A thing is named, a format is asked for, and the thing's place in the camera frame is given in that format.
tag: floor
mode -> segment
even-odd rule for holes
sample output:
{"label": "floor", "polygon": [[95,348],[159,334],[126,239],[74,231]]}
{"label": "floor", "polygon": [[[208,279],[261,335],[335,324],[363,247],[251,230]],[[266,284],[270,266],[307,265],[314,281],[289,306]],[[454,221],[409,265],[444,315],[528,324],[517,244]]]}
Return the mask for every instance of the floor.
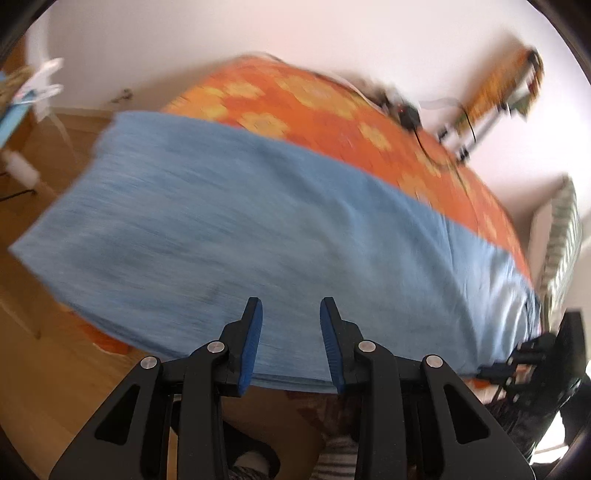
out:
{"label": "floor", "polygon": [[[44,287],[7,251],[85,169],[92,145],[108,120],[60,115],[74,152],[49,118],[38,124],[22,151],[41,173],[36,195],[0,203],[0,425],[40,479],[48,475],[74,435],[144,355],[110,355],[80,330]],[[0,196],[19,185],[0,177]],[[282,391],[251,388],[224,402],[224,417],[271,445],[282,468],[278,480],[309,477],[322,448],[316,430]],[[169,480],[176,478],[176,437],[171,436]]]}

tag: power outlet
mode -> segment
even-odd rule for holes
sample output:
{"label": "power outlet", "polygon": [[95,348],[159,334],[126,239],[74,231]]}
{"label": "power outlet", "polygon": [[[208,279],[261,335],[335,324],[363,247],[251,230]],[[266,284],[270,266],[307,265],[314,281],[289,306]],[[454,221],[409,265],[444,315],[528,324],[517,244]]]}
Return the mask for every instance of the power outlet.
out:
{"label": "power outlet", "polygon": [[134,93],[131,88],[124,88],[123,91],[111,100],[111,103],[122,103],[128,102],[134,97]]}

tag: white object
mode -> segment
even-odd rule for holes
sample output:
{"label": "white object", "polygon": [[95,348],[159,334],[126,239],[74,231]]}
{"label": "white object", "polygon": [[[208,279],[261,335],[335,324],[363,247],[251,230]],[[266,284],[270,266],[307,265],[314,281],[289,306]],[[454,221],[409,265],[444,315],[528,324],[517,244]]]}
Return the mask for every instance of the white object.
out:
{"label": "white object", "polygon": [[564,444],[564,437],[564,425],[560,412],[558,412],[544,437],[535,448],[530,463],[552,463],[562,458],[569,449],[569,446]]}
{"label": "white object", "polygon": [[531,222],[530,244],[527,249],[527,263],[530,265],[531,281],[537,290],[542,279],[546,250],[552,228],[552,202],[547,202],[535,213]]}
{"label": "white object", "polygon": [[269,462],[259,452],[250,451],[243,453],[236,459],[234,466],[252,468],[263,475],[269,475]]}
{"label": "white object", "polygon": [[6,172],[25,188],[33,189],[39,181],[40,174],[29,162],[18,152],[5,150],[2,154],[6,162]]}
{"label": "white object", "polygon": [[22,87],[18,89],[12,101],[19,103],[23,97],[32,90],[40,89],[45,91],[49,87],[47,86],[49,77],[60,70],[64,66],[64,59],[52,59],[47,60],[41,65],[31,78],[29,78]]}
{"label": "white object", "polygon": [[54,83],[53,85],[49,85],[47,87],[42,87],[35,89],[35,96],[30,100],[25,100],[25,97],[14,97],[12,99],[13,105],[23,105],[26,103],[37,103],[42,100],[47,100],[55,95],[60,94],[64,91],[64,86],[61,83]]}

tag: black device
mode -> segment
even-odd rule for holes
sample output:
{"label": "black device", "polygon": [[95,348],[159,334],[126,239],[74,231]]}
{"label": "black device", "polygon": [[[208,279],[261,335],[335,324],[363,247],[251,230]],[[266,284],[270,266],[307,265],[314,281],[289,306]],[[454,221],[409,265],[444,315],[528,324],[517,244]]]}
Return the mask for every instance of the black device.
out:
{"label": "black device", "polygon": [[580,312],[569,310],[558,335],[547,332],[520,343],[506,362],[480,368],[478,378],[499,385],[497,395],[506,392],[487,408],[527,459],[578,390],[586,364],[583,321]]}
{"label": "black device", "polygon": [[396,113],[402,128],[409,132],[416,132],[421,128],[421,116],[418,110],[410,103],[401,103],[396,107]]}
{"label": "black device", "polygon": [[[181,394],[179,480],[226,480],[220,396],[248,387],[262,326],[251,298],[242,319],[189,357],[144,358],[99,407],[51,471],[50,480],[164,480],[173,397]],[[343,321],[335,301],[320,305],[333,383],[363,396],[355,477],[534,480],[517,447],[437,355],[394,356]]]}

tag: blue towel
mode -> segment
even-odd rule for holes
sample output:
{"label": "blue towel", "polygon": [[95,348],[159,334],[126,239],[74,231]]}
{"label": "blue towel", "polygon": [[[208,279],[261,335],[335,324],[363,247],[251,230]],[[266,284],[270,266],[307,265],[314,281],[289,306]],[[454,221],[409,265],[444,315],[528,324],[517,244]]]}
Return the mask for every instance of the blue towel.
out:
{"label": "blue towel", "polygon": [[104,332],[163,359],[264,319],[253,383],[333,391],[323,297],[395,355],[460,374],[539,331],[512,257],[391,185],[241,129],[118,115],[76,184],[11,251]]}

